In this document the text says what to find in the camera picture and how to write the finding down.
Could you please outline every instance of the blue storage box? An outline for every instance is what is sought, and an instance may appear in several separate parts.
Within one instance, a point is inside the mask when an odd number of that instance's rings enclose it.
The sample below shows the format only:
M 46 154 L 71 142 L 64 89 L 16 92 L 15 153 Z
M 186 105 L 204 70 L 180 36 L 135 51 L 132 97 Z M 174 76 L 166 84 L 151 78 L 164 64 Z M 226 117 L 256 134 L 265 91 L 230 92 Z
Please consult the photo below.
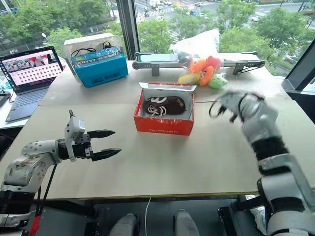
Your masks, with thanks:
M 127 62 L 118 47 L 71 58 L 74 71 L 85 87 L 93 87 L 128 75 Z

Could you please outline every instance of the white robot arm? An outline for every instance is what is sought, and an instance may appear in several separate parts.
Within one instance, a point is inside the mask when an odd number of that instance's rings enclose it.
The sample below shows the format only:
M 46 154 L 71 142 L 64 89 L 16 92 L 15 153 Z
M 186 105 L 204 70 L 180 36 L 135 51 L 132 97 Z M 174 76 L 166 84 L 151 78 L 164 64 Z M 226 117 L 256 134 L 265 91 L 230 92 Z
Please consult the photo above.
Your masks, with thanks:
M 104 138 L 114 134 L 111 130 L 85 132 L 84 121 L 75 117 L 70 110 L 70 120 L 64 129 L 65 139 L 36 141 L 26 144 L 21 156 L 6 169 L 0 189 L 1 228 L 21 228 L 27 225 L 30 208 L 47 169 L 63 160 L 86 158 L 92 161 L 116 155 L 121 149 L 109 148 L 93 153 L 92 138 Z
M 256 154 L 262 174 L 257 187 L 273 213 L 268 236 L 314 235 L 315 197 L 296 159 L 284 146 L 275 125 L 278 113 L 252 93 L 229 91 L 220 102 L 218 115 L 228 109 L 234 113 L 232 122 L 240 117 L 243 133 Z

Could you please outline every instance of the laptop keyboard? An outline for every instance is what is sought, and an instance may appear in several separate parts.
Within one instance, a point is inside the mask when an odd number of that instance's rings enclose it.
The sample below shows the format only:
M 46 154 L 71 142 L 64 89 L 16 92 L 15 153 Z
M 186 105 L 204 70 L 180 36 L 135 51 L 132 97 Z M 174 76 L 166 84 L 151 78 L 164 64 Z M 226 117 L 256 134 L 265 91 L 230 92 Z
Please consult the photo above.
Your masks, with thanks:
M 48 88 L 41 89 L 39 91 L 26 93 L 23 95 L 18 95 L 17 98 L 14 101 L 14 107 L 23 106 L 26 104 L 30 104 L 33 102 L 39 102 L 43 99 L 47 92 Z

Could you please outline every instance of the table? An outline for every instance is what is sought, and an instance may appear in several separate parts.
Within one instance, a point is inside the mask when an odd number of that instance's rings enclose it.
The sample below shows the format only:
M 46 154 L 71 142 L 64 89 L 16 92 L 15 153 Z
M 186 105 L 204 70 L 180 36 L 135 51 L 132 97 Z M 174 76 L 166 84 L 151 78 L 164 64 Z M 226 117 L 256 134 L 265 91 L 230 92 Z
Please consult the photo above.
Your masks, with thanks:
M 132 61 L 128 61 L 129 76 L 92 88 L 86 88 L 77 82 L 70 69 L 65 68 L 50 85 L 40 105 L 58 104 L 135 104 L 139 99 L 141 87 L 138 82 L 177 82 L 179 75 L 184 73 L 180 68 L 160 68 L 160 76 L 152 77 L 150 69 L 134 70 Z M 281 86 L 281 80 L 274 80 L 268 70 L 263 67 L 244 73 L 232 75 L 232 68 L 226 69 L 229 84 L 227 89 L 255 91 L 266 97 L 289 98 Z M 198 87 L 195 93 L 196 102 L 215 100 L 220 90 L 209 87 Z
M 15 99 L 15 93 L 12 95 L 12 101 Z M 28 122 L 28 118 L 20 119 L 17 121 L 12 122 L 5 122 L 6 117 L 8 116 L 11 107 L 13 103 L 9 103 L 9 99 L 0 107 L 0 130 L 1 129 L 10 129 L 10 128 L 16 128 L 16 127 L 23 127 L 26 122 Z
M 315 127 L 295 101 L 270 98 L 268 103 L 279 111 L 277 125 L 283 133 L 283 140 L 314 186 L 315 160 L 311 137 Z M 110 147 L 122 151 L 97 162 L 64 161 L 57 167 L 49 199 L 256 192 L 259 178 L 256 158 L 241 132 L 240 122 L 230 124 L 231 114 L 228 113 L 218 119 L 209 118 L 209 104 L 205 103 L 195 105 L 195 123 L 190 136 L 137 132 L 132 117 L 133 104 L 39 106 L 15 139 L 14 148 L 10 148 L 1 161 L 1 175 L 5 167 L 19 156 L 24 144 L 32 140 L 62 138 L 69 109 L 85 120 L 87 130 L 116 131 L 108 138 L 92 140 L 94 151 Z
M 121 148 L 106 160 L 64 161 L 56 170 L 48 199 L 137 198 L 209 196 L 256 193 L 259 172 L 256 158 L 241 132 L 241 123 L 229 123 L 228 112 L 211 119 L 208 110 L 219 91 L 198 88 L 195 122 L 190 136 L 137 132 L 133 120 L 140 86 L 137 82 L 177 81 L 182 69 L 133 70 L 129 76 L 93 88 L 77 83 L 67 69 L 48 93 L 1 161 L 0 178 L 21 148 L 34 140 L 63 138 L 68 110 L 86 122 L 88 131 L 112 129 L 116 134 L 92 140 L 94 151 Z M 228 88 L 255 90 L 279 111 L 277 125 L 283 140 L 296 155 L 311 186 L 315 186 L 312 137 L 315 127 L 265 68 L 240 77 L 230 76 Z M 45 178 L 42 191 L 47 186 Z

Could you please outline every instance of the window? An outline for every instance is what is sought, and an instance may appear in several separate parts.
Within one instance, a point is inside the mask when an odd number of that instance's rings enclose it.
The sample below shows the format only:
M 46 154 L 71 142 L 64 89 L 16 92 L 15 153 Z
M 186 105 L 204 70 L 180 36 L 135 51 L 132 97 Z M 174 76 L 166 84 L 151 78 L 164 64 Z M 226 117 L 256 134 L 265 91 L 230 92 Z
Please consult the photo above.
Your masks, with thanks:
M 219 52 L 257 51 L 286 76 L 315 38 L 314 0 L 134 0 L 141 52 L 219 28 Z
M 65 40 L 119 27 L 112 0 L 1 0 L 0 56 L 53 45 L 63 57 Z

